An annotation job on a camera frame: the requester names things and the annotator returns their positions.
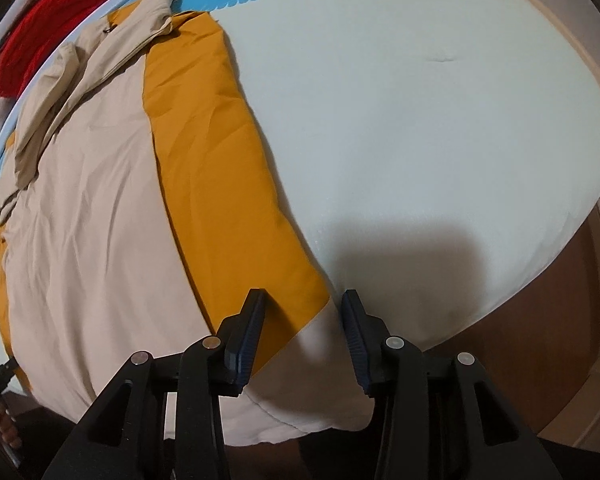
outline brown floor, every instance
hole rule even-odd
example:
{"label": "brown floor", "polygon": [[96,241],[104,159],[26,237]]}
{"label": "brown floor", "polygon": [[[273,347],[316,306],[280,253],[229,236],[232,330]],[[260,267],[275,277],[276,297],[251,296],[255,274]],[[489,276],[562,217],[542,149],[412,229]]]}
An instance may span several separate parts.
{"label": "brown floor", "polygon": [[473,353],[525,422],[542,430],[580,389],[600,346],[600,286],[588,222],[515,297],[432,349]]}

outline silver screw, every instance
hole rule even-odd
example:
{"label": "silver screw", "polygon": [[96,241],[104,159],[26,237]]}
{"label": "silver screw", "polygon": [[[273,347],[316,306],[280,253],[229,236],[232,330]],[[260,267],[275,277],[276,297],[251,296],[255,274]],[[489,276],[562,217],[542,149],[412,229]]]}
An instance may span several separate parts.
{"label": "silver screw", "polygon": [[220,343],[222,341],[220,341],[219,337],[216,337],[214,335],[210,335],[209,337],[205,337],[202,340],[202,346],[205,348],[209,348],[210,350],[214,349],[214,348],[218,348],[220,346]]}
{"label": "silver screw", "polygon": [[149,354],[147,352],[136,352],[131,356],[131,362],[135,365],[143,365],[149,360]]}
{"label": "silver screw", "polygon": [[389,348],[393,348],[395,350],[399,350],[400,348],[402,348],[404,346],[404,341],[401,337],[392,335],[391,337],[388,337],[386,339],[386,341],[384,342]]}
{"label": "silver screw", "polygon": [[469,352],[460,352],[458,354],[458,361],[465,366],[471,366],[475,363],[475,357],[469,354]]}

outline red fuzzy cushion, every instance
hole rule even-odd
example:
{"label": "red fuzzy cushion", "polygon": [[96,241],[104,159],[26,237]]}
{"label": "red fuzzy cushion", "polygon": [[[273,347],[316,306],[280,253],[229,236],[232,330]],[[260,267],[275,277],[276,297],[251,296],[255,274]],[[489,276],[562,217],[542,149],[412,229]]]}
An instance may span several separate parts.
{"label": "red fuzzy cushion", "polygon": [[64,38],[107,0],[40,0],[0,53],[0,95],[18,97]]}

